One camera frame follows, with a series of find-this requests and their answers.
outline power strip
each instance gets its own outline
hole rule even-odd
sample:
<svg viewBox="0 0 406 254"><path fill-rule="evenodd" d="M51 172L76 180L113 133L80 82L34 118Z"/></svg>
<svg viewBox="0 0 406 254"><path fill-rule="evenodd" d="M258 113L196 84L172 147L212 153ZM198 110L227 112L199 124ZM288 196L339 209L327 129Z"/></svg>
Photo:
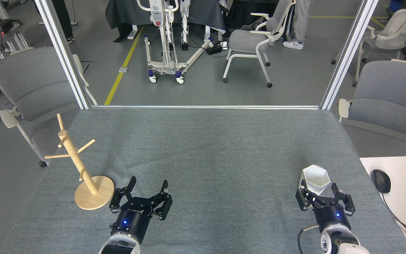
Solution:
<svg viewBox="0 0 406 254"><path fill-rule="evenodd" d="M222 52L222 47L217 46L217 45L214 45L214 47L212 47L212 48L207 48L206 49L206 53L208 55L214 55L214 54L217 54L217 53L220 53L220 52Z"/></svg>

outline gray tablecloth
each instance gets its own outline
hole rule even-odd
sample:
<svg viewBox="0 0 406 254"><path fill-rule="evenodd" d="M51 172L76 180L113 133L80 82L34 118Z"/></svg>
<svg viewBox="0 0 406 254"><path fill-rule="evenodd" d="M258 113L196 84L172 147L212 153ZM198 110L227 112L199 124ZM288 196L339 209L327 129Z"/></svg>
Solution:
<svg viewBox="0 0 406 254"><path fill-rule="evenodd" d="M148 0L140 3L148 7ZM109 0L106 8L106 20L112 29L120 24L144 25L153 24L150 21L151 13L140 9L136 0ZM179 10L175 12L176 23L181 21ZM225 31L225 25L221 14L221 7L217 0L194 0L190 4L189 23L207 25Z"/></svg>
<svg viewBox="0 0 406 254"><path fill-rule="evenodd" d="M91 175L106 175L118 188L136 176L133 196L153 196L168 180L173 205L165 221L151 220L142 253L298 253L298 232L316 224L294 196L311 164L351 194L356 212L349 220L362 246L371 254L406 253L330 111L94 108L81 110L69 133L77 147L96 139L81 153ZM107 206L78 208L79 184L71 159L55 159L0 252L98 253L117 215ZM317 229L303 233L304 253L322 253L319 238Z"/></svg>

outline gray pants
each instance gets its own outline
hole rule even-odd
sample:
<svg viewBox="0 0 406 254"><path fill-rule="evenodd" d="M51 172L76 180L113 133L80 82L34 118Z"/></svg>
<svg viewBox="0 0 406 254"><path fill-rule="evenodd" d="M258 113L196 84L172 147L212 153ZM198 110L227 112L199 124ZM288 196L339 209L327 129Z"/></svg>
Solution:
<svg viewBox="0 0 406 254"><path fill-rule="evenodd" d="M294 23L295 40L303 42L305 40L306 29L308 27L309 12L314 0L296 0L295 15L297 20Z"/></svg>

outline wooden mug tree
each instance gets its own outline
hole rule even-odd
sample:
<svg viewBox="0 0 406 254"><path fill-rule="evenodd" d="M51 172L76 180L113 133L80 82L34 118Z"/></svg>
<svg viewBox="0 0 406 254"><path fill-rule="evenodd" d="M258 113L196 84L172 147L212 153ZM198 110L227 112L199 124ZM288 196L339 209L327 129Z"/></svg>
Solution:
<svg viewBox="0 0 406 254"><path fill-rule="evenodd" d="M77 149L71 141L68 132L63 129L61 114L57 114L57 119L59 121L59 126L61 127L61 131L58 133L61 142L57 146L58 148L65 146L68 154L45 156L45 159L70 157L78 169L79 180L84 180L74 193L74 201L84 210L98 209L111 199L112 194L114 193L114 183L106 176L98 175L91 177L79 156L80 152L95 142L95 139L90 140L89 143L80 149Z"/></svg>

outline person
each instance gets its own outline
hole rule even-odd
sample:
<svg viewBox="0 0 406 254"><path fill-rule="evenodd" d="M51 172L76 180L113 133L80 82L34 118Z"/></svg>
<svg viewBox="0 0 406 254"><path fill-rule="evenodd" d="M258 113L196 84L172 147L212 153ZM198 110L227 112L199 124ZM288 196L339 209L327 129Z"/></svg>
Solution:
<svg viewBox="0 0 406 254"><path fill-rule="evenodd" d="M52 0L54 5L54 10L56 11L57 17L59 22L61 23L61 27L63 30L63 34L67 39L67 43L70 44L74 41L73 30L71 27L70 16L68 15L67 6L65 5L64 0Z"/></svg>
<svg viewBox="0 0 406 254"><path fill-rule="evenodd" d="M286 48L303 50L303 41L305 40L309 12L313 5L313 0L296 0L295 5L295 15L297 16L294 23L295 38L290 42L283 42L283 46Z"/></svg>

